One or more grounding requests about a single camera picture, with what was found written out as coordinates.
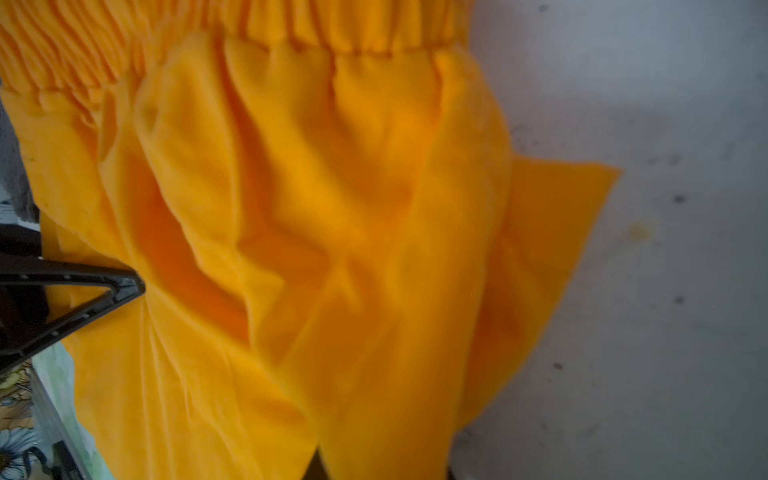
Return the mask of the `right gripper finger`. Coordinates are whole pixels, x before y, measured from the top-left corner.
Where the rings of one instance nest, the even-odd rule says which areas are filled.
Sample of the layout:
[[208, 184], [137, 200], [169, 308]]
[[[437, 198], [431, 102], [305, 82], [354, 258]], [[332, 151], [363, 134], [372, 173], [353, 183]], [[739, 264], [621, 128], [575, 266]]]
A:
[[329, 480], [321, 455], [316, 451], [302, 477], [303, 480]]

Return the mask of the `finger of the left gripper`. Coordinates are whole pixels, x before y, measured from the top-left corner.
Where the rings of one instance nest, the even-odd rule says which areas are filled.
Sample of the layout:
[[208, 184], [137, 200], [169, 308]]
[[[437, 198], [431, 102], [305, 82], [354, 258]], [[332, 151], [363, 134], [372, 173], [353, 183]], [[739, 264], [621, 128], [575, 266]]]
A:
[[[103, 292], [59, 317], [50, 316], [43, 289], [97, 287]], [[144, 282], [133, 271], [1, 256], [1, 372], [15, 367], [97, 319], [141, 297]]]

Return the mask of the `orange garment with drawstring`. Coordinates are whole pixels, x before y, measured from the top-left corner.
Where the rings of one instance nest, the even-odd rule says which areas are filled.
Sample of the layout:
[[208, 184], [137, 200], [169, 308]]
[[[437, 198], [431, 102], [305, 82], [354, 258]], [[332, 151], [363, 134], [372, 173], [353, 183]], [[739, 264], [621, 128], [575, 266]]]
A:
[[47, 258], [145, 294], [64, 342], [118, 479], [444, 479], [617, 178], [515, 153], [468, 1], [5, 1]]

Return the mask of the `grey terry towel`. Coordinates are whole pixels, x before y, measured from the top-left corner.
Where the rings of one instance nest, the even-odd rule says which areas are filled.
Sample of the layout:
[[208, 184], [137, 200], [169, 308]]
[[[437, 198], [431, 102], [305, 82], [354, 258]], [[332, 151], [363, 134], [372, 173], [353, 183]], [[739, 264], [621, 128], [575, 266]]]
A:
[[1, 106], [1, 187], [22, 221], [39, 222], [40, 211], [21, 158], [19, 140], [4, 106]]

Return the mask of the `aluminium rail frame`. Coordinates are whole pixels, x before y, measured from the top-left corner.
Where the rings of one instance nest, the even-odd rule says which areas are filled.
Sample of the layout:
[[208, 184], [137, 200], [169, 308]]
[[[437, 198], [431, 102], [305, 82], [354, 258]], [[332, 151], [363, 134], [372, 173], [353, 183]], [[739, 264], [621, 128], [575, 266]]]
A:
[[39, 449], [45, 456], [44, 471], [51, 479], [91, 480], [75, 441], [33, 369], [29, 370], [29, 380], [36, 430], [41, 436]]

